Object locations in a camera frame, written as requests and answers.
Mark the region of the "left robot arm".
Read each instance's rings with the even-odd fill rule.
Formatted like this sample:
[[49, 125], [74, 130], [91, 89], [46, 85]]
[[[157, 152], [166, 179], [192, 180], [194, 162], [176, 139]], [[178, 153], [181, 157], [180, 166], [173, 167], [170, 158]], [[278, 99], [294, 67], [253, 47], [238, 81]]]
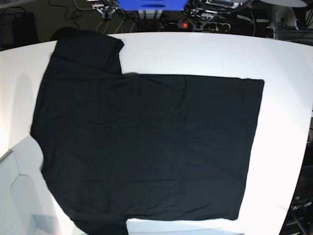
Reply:
[[181, 11], [193, 32], [226, 33], [231, 15], [248, 7], [250, 0], [189, 0]]

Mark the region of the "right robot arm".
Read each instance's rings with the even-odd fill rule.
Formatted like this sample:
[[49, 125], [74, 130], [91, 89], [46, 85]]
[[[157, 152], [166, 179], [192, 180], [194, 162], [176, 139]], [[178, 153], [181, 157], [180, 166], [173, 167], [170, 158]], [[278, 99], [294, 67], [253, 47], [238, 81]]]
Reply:
[[103, 20], [109, 20], [120, 7], [117, 0], [89, 0], [89, 2], [92, 9], [100, 13]]

